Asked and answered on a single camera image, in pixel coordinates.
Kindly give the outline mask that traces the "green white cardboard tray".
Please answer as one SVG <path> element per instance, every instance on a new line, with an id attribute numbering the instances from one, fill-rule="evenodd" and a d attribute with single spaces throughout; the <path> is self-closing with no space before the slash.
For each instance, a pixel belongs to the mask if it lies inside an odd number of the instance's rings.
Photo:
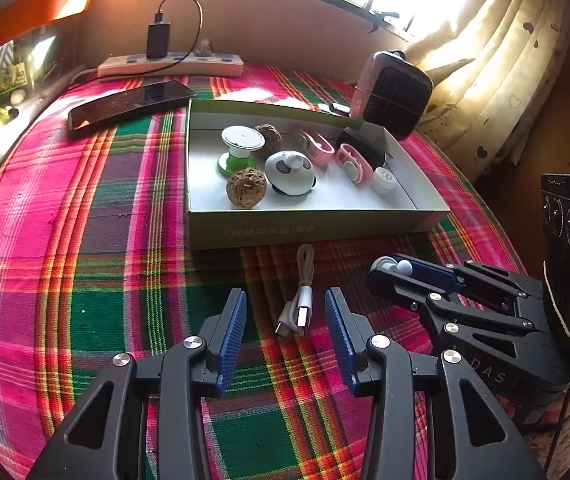
<path id="1" fill-rule="evenodd" d="M 185 143 L 195 249 L 426 232 L 450 211 L 408 149 L 368 122 L 195 101 Z"/>

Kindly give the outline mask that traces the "white knob suction hook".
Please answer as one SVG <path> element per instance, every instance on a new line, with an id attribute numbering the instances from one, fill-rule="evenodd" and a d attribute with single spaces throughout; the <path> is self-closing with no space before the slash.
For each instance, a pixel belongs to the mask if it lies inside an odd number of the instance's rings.
<path id="1" fill-rule="evenodd" d="M 414 273 L 411 261 L 403 258 L 397 259 L 390 256 L 377 258 L 370 266 L 370 270 L 396 272 L 404 276 L 412 276 Z"/>

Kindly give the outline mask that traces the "brown walnut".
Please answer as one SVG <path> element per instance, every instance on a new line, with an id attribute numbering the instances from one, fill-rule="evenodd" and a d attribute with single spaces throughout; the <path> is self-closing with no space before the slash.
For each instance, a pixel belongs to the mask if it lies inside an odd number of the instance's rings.
<path id="1" fill-rule="evenodd" d="M 253 208 L 264 199 L 268 180 L 264 173 L 254 168 L 235 171 L 226 184 L 230 202 L 240 208 Z"/>
<path id="2" fill-rule="evenodd" d="M 256 130 L 264 139 L 264 145 L 262 148 L 254 152 L 257 157 L 267 159 L 283 148 L 283 137 L 273 125 L 258 125 Z"/>

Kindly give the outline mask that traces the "white panda toy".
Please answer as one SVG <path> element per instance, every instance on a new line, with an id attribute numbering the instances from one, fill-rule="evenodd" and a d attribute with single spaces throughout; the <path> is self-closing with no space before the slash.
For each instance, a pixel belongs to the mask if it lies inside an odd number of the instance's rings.
<path id="1" fill-rule="evenodd" d="M 316 185 L 312 162 L 294 150 L 271 155 L 264 164 L 265 177 L 274 191 L 287 196 L 302 196 Z"/>

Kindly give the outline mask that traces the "pink clip holder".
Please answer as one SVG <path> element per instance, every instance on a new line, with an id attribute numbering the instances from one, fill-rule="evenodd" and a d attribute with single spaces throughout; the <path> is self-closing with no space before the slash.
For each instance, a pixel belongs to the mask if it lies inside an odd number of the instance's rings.
<path id="1" fill-rule="evenodd" d="M 315 131 L 294 129 L 290 134 L 291 145 L 303 153 L 314 166 L 325 170 L 335 156 L 335 148 L 324 136 Z"/>
<path id="2" fill-rule="evenodd" d="M 341 143 L 335 154 L 336 164 L 354 184 L 368 183 L 374 170 L 361 153 L 349 143 Z"/>

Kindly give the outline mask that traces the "orange planter box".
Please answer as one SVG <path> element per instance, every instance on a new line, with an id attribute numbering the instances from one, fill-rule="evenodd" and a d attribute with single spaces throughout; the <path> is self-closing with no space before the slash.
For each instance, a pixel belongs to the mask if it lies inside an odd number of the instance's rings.
<path id="1" fill-rule="evenodd" d="M 30 30 L 85 11 L 91 0 L 15 0 L 0 9 L 0 46 Z"/>

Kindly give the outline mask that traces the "cream heart pattern curtain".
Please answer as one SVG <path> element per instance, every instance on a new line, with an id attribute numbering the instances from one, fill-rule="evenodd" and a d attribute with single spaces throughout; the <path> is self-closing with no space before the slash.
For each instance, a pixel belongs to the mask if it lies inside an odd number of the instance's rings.
<path id="1" fill-rule="evenodd" d="M 434 92 L 418 128 L 469 181 L 520 161 L 570 44 L 570 0 L 462 0 L 408 45 Z"/>

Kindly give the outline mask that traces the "black silver bike light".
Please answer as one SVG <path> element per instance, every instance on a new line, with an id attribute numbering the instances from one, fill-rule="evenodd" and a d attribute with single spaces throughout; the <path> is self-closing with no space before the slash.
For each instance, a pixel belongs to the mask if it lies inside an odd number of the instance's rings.
<path id="1" fill-rule="evenodd" d="M 362 138 L 353 128 L 347 127 L 342 129 L 337 140 L 335 140 L 335 148 L 339 148 L 341 144 L 351 145 L 373 169 L 388 167 L 389 154 L 381 151 L 379 148 L 375 148 L 372 142 Z"/>

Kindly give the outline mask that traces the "pink plaid bed sheet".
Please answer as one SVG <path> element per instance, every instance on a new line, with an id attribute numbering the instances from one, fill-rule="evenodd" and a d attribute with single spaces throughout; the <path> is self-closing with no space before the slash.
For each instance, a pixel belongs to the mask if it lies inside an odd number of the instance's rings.
<path id="1" fill-rule="evenodd" d="M 234 380 L 202 407 L 213 477 L 358 478 L 370 401 L 343 385 L 322 312 L 306 337 L 274 333 L 296 291 L 296 248 L 189 247 L 184 113 L 68 139 L 72 106 L 120 88 L 61 96 L 0 170 L 0 464 L 25 477 L 116 353 L 166 351 L 240 287 Z"/>

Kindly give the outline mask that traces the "white plug adapter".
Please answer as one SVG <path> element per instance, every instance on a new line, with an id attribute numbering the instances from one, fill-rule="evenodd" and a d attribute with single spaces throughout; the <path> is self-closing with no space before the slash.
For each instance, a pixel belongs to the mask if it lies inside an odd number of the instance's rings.
<path id="1" fill-rule="evenodd" d="M 202 58 L 207 58 L 213 54 L 213 47 L 211 40 L 208 38 L 201 39 L 194 53 Z"/>

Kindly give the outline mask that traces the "pink black mini heater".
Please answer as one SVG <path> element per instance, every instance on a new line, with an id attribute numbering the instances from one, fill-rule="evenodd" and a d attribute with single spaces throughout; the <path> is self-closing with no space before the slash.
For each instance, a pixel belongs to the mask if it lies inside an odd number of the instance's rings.
<path id="1" fill-rule="evenodd" d="M 434 84 L 400 50 L 375 52 L 354 87 L 349 116 L 384 127 L 396 140 L 416 128 Z"/>

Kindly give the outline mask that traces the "small usb plug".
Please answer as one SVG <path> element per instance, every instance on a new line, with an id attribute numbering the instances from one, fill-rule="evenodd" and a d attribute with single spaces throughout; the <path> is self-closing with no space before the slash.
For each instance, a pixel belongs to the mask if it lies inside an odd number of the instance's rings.
<path id="1" fill-rule="evenodd" d="M 329 104 L 329 109 L 332 113 L 337 114 L 337 115 L 341 115 L 344 117 L 349 117 L 350 116 L 350 107 L 333 102 Z"/>

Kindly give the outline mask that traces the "black smartphone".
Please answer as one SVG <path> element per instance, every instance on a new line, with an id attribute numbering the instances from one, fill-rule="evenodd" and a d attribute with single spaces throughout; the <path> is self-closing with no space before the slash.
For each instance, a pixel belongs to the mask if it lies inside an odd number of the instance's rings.
<path id="1" fill-rule="evenodd" d="M 176 80 L 113 93 L 73 107 L 68 114 L 68 131 L 105 129 L 146 114 L 175 110 L 187 106 L 195 96 L 191 88 Z"/>

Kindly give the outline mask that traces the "green white thread spool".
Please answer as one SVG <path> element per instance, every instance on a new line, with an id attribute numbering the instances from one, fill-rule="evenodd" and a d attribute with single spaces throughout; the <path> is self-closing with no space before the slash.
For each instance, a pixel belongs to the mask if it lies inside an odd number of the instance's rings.
<path id="1" fill-rule="evenodd" d="M 227 146 L 227 151 L 218 159 L 218 167 L 223 176 L 230 177 L 236 171 L 256 166 L 252 154 L 264 148 L 262 133 L 246 126 L 229 126 L 222 130 L 221 138 Z"/>

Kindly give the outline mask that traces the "white round cap bottle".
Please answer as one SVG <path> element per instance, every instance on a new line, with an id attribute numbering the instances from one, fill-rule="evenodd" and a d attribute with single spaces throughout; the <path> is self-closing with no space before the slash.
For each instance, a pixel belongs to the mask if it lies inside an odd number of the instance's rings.
<path id="1" fill-rule="evenodd" d="M 376 194 L 385 197 L 390 195 L 398 185 L 398 180 L 391 170 L 383 166 L 377 167 L 373 171 L 370 186 Z"/>

